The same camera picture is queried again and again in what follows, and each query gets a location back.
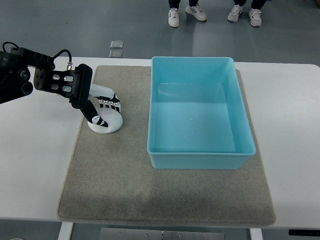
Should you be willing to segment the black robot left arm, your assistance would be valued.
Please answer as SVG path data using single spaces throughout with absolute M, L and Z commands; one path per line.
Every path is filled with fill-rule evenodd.
M 55 70 L 55 59 L 68 53 L 67 70 Z M 72 107 L 83 109 L 89 100 L 93 70 L 86 64 L 72 69 L 72 57 L 63 49 L 48 56 L 13 45 L 10 52 L 0 52 L 0 102 L 6 103 L 28 96 L 33 89 L 61 95 Z

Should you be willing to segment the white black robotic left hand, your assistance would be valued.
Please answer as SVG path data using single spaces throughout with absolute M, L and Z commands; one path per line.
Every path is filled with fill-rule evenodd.
M 91 84 L 89 98 L 96 98 L 99 102 L 99 108 L 111 108 L 121 113 L 120 100 L 116 93 L 108 87 Z M 89 100 L 86 107 L 81 109 L 81 112 L 87 122 L 92 123 L 92 118 L 98 115 L 98 109 L 96 109 L 93 103 Z

